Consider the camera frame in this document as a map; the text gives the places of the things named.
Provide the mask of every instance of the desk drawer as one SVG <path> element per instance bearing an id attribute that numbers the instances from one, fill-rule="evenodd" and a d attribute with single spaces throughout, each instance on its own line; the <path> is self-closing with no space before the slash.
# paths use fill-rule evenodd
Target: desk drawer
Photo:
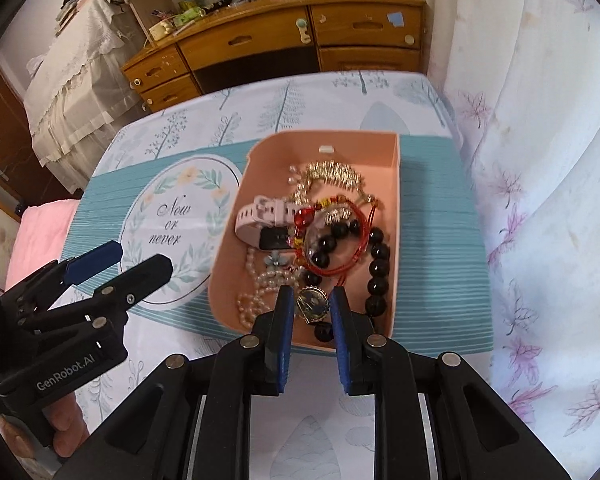
<path id="1" fill-rule="evenodd" d="M 320 48 L 322 72 L 347 70 L 400 70 L 420 72 L 420 51 L 386 46 L 338 46 Z"/>
<path id="2" fill-rule="evenodd" d="M 385 4 L 311 7 L 318 45 L 384 45 L 420 48 L 422 8 Z"/>
<path id="3" fill-rule="evenodd" d="M 126 78 L 137 92 L 145 92 L 189 71 L 175 45 L 168 46 L 151 57 L 125 70 Z"/>
<path id="4" fill-rule="evenodd" d="M 202 95 L 189 74 L 180 76 L 140 94 L 152 112 L 164 110 Z"/>
<path id="5" fill-rule="evenodd" d="M 307 28 L 307 43 L 301 41 L 296 20 L 307 23 L 305 7 L 267 12 L 252 18 L 219 25 L 182 40 L 179 45 L 192 70 L 239 57 L 312 44 Z"/>

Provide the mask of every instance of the pink jewelry box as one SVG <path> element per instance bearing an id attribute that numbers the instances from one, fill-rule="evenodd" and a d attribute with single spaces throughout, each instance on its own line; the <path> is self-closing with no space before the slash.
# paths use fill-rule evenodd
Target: pink jewelry box
<path id="1" fill-rule="evenodd" d="M 302 169 L 316 160 L 334 160 L 349 164 L 362 175 L 364 191 L 374 195 L 381 202 L 373 225 L 384 231 L 384 242 L 391 249 L 391 269 L 388 276 L 389 292 L 386 295 L 388 308 L 382 316 L 375 318 L 375 322 L 377 332 L 391 336 L 394 327 L 400 241 L 400 147 L 398 135 L 389 132 L 289 130 L 267 137 L 251 149 L 211 272 L 208 289 L 211 312 L 225 327 L 236 332 L 247 332 L 240 324 L 236 300 L 238 294 L 252 294 L 254 288 L 253 279 L 248 275 L 245 266 L 248 245 L 235 235 L 236 216 L 241 208 L 253 203 L 258 195 L 271 198 L 285 198 L 290 195 L 295 187 L 288 182 L 288 178 L 292 176 L 289 167 Z M 347 192 L 336 186 L 325 186 L 320 182 L 314 183 L 310 198 L 315 201 L 334 194 L 344 194 L 352 200 L 357 198 L 355 192 Z M 369 205 L 362 206 L 365 215 L 369 210 Z M 330 267 L 344 263 L 358 243 L 359 238 L 353 235 L 341 240 L 336 251 L 331 254 Z M 266 270 L 262 261 L 268 254 L 256 251 L 258 272 Z M 371 279 L 368 271 L 371 261 L 370 254 L 366 253 L 347 275 L 347 297 L 351 309 L 357 312 L 365 311 L 365 300 L 369 297 L 366 284 Z M 328 295 L 336 281 L 336 278 L 325 278 L 320 288 Z M 275 294 L 267 295 L 266 300 L 273 307 Z M 292 342 L 305 348 L 334 351 L 333 341 L 319 342 L 314 337 L 314 327 L 307 325 L 299 316 L 296 316 L 294 321 Z"/>

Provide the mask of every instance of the blue sticker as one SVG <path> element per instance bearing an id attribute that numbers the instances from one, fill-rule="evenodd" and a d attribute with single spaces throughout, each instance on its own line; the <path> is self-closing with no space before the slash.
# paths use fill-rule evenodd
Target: blue sticker
<path id="1" fill-rule="evenodd" d="M 401 12 L 389 12 L 386 17 L 394 27 L 404 27 L 404 16 Z"/>

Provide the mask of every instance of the red bead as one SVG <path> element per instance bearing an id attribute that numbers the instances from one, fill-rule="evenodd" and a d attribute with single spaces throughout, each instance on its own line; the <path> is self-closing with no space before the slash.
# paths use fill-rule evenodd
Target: red bead
<path id="1" fill-rule="evenodd" d="M 296 224 L 296 227 L 298 228 L 307 227 L 313 221 L 314 210 L 309 207 L 301 209 L 296 213 L 296 216 L 294 217 L 294 224 Z"/>

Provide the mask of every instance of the blue flower charm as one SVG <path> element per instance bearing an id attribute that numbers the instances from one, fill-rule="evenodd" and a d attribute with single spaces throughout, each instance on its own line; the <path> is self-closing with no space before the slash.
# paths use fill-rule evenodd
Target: blue flower charm
<path id="1" fill-rule="evenodd" d="M 271 251 L 269 256 L 265 256 L 264 264 L 267 270 L 277 270 L 288 266 L 291 263 L 291 256 L 280 254 L 280 251 Z"/>

